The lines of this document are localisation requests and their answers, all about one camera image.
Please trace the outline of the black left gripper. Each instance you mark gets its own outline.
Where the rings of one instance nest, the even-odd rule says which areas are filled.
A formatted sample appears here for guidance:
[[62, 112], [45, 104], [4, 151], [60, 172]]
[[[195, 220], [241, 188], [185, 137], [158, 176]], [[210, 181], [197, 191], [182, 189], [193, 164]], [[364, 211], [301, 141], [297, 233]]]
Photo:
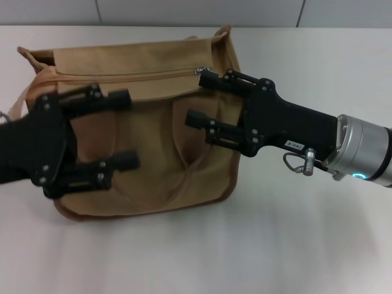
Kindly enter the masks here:
[[105, 96], [99, 85], [40, 96], [27, 115], [1, 124], [1, 184], [30, 179], [45, 196], [53, 198], [109, 190], [115, 172], [140, 166], [138, 154], [124, 151], [93, 162], [69, 164], [76, 158], [69, 119], [131, 105], [128, 90]]

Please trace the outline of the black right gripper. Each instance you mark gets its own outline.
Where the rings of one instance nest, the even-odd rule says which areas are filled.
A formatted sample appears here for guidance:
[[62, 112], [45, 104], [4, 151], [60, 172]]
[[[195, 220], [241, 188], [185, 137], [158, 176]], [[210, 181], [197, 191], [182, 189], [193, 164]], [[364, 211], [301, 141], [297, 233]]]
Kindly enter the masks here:
[[223, 77], [204, 69], [200, 87], [246, 98], [243, 128], [189, 109], [185, 124], [205, 130], [205, 142], [228, 149], [241, 149], [248, 157], [264, 146], [275, 146], [304, 154], [315, 150], [316, 158], [327, 158], [336, 147], [337, 118], [282, 99], [271, 80], [256, 79], [233, 69]]

